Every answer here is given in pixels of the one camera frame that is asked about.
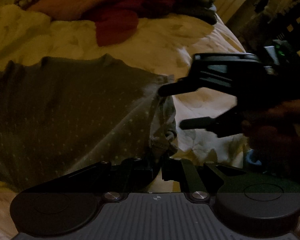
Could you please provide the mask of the person's right hand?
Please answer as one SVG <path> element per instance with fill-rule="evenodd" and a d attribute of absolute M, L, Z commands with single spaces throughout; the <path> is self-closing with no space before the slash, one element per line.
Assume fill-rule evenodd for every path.
<path fill-rule="evenodd" d="M 300 140 L 300 100 L 284 102 L 243 122 L 243 134 L 251 141 Z"/>

